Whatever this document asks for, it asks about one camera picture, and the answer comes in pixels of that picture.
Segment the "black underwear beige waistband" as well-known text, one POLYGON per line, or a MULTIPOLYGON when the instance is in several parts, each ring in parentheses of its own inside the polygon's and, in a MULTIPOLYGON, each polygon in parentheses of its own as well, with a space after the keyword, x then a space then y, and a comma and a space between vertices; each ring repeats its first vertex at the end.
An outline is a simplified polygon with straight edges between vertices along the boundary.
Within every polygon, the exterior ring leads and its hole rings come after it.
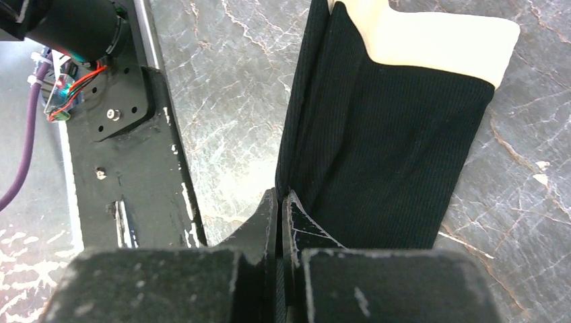
POLYGON ((520 34, 498 17, 312 1, 277 162, 344 248, 430 249, 520 34))

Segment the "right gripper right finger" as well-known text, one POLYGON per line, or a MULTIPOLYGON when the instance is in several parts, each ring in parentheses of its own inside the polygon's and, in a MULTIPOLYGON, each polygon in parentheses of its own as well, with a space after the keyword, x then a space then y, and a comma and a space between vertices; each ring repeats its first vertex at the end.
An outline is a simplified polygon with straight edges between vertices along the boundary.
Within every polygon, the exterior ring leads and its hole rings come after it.
POLYGON ((285 320, 286 322, 300 322, 296 314, 297 309, 302 305, 304 296, 302 251, 313 248, 344 248, 345 246, 307 214, 293 190, 289 191, 283 200, 281 215, 285 320))

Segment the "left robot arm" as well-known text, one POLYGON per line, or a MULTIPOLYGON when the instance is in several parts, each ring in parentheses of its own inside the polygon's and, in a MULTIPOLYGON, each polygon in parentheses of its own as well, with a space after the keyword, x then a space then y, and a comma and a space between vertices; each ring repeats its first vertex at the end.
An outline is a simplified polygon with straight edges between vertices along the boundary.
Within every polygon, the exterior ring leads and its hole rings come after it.
POLYGON ((1 40, 29 38, 81 62, 120 55, 131 34, 116 1, 2 1, 1 40))

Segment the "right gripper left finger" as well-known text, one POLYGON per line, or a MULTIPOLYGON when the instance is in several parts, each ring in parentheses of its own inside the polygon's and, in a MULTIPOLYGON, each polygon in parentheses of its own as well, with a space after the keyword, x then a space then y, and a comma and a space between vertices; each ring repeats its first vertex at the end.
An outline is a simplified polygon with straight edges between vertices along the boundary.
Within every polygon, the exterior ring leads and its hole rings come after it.
POLYGON ((250 216, 218 244, 240 253, 233 274, 233 322, 275 322, 278 206, 275 189, 264 192, 250 216))

